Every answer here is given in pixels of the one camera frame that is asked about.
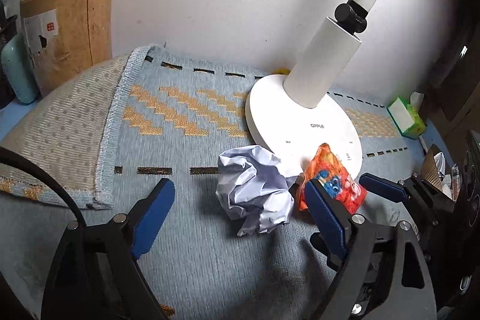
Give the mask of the mint green case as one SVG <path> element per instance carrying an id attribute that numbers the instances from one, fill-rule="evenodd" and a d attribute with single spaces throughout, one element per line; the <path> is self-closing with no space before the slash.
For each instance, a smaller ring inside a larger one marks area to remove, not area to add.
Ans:
<path id="1" fill-rule="evenodd" d="M 4 59 L 6 60 L 7 79 L 18 101 L 25 105 L 35 101 L 39 90 L 21 32 L 17 33 L 7 46 L 7 55 Z"/>

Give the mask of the patterned blue woven mat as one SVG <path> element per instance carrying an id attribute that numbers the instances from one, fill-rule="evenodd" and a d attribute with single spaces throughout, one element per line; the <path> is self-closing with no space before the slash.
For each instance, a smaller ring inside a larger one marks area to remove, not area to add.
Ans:
<path id="1" fill-rule="evenodd" d="M 218 156 L 251 143 L 242 109 L 261 77 L 139 48 L 57 88 L 1 144 L 61 183 L 92 225 L 171 179 L 173 207 L 139 265 L 177 319 L 306 319 L 334 276 L 308 242 L 314 227 L 293 218 L 238 236 L 216 199 Z"/>

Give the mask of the green tissue box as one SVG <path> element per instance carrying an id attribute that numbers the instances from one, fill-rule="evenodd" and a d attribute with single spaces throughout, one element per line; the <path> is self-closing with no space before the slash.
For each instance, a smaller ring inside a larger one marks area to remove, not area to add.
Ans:
<path id="1" fill-rule="evenodd" d="M 426 126 L 422 118 L 402 97 L 392 101 L 387 111 L 402 136 L 415 140 L 425 132 Z"/>

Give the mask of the white desk lamp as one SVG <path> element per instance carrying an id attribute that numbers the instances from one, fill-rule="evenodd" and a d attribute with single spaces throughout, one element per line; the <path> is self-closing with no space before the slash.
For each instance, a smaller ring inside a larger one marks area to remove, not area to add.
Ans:
<path id="1" fill-rule="evenodd" d="M 342 107 L 327 93 L 352 60 L 377 0 L 348 0 L 327 17 L 289 75 L 259 79 L 245 116 L 256 142 L 279 158 L 285 177 L 300 175 L 326 143 L 352 176 L 362 166 L 360 138 Z"/>

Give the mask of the black mesh pen cup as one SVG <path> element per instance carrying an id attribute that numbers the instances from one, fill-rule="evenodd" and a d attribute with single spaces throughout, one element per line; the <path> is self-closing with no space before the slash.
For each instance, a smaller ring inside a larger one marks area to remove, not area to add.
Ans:
<path id="1" fill-rule="evenodd" d="M 6 107 L 14 98 L 15 93 L 7 79 L 6 60 L 7 46 L 17 35 L 17 15 L 7 17 L 3 2 L 1 2 L 1 79 L 0 79 L 0 108 Z"/>

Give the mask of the woven golden basket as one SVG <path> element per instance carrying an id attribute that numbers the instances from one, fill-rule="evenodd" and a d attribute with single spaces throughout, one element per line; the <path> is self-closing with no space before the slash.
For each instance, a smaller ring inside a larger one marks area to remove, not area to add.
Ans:
<path id="1" fill-rule="evenodd" d="M 453 197 L 452 174 L 439 147 L 432 145 L 425 154 L 421 165 L 421 177 L 451 200 Z"/>

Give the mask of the paper ball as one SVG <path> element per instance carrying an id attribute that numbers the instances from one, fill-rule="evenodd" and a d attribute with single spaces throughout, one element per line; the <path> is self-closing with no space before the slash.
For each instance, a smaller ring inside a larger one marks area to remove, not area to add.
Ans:
<path id="1" fill-rule="evenodd" d="M 230 149 L 217 165 L 216 198 L 231 220 L 242 221 L 237 236 L 268 234 L 290 222 L 295 178 L 284 177 L 272 152 L 259 145 Z"/>

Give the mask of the orange snack packet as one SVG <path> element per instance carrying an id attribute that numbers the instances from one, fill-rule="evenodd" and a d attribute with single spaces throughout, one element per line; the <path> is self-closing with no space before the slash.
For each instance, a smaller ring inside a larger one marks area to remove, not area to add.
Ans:
<path id="1" fill-rule="evenodd" d="M 304 180 L 295 193 L 295 201 L 300 211 L 308 209 L 305 188 L 312 179 L 317 179 L 327 194 L 341 202 L 350 214 L 356 213 L 367 195 L 365 188 L 354 181 L 327 143 L 317 149 L 304 171 Z"/>

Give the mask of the cardboard pen holder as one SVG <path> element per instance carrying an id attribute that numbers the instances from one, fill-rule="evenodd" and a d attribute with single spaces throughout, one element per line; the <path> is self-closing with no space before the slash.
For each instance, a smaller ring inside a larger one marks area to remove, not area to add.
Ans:
<path id="1" fill-rule="evenodd" d="M 42 96 L 112 58 L 112 0 L 20 0 L 19 5 Z"/>

